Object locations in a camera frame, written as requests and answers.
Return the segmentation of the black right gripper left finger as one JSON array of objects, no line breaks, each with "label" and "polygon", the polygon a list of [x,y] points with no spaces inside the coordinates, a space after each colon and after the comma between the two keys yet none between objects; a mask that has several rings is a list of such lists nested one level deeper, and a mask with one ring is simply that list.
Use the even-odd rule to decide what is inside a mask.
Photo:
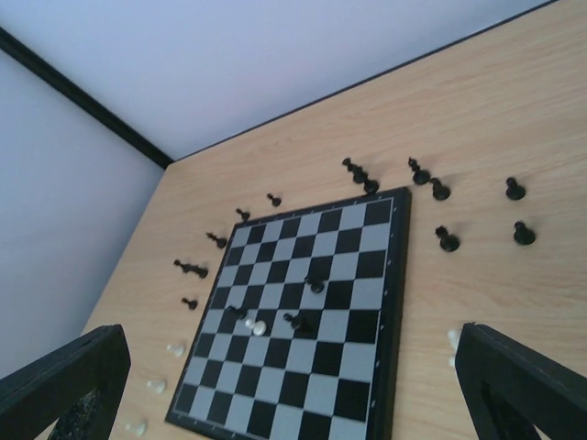
[{"label": "black right gripper left finger", "polygon": [[120,324],[102,325],[1,379],[1,437],[107,439],[131,366]]}]

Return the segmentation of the white pawn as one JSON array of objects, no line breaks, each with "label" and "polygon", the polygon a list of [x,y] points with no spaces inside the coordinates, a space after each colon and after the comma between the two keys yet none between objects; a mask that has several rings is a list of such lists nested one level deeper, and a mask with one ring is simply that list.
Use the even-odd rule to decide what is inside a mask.
[{"label": "white pawn", "polygon": [[166,346],[166,350],[170,353],[172,353],[174,356],[180,358],[184,351],[185,351],[185,345],[184,344],[169,344]]},{"label": "white pawn", "polygon": [[263,336],[267,330],[267,325],[264,321],[255,321],[253,319],[247,319],[245,326],[251,331],[254,336]]},{"label": "white pawn", "polygon": [[456,354],[457,354],[457,351],[459,348],[460,336],[461,336],[460,329],[451,329],[448,331],[449,343],[450,343],[450,346],[453,350],[453,354],[449,358],[449,365],[453,368],[455,367],[455,359],[456,359]]}]

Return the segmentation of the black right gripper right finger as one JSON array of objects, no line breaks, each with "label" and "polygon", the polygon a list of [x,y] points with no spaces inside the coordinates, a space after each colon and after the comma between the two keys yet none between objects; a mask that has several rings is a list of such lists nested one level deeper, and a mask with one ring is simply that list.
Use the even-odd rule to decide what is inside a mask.
[{"label": "black right gripper right finger", "polygon": [[586,437],[586,378],[486,324],[462,327],[457,376],[480,439]]}]

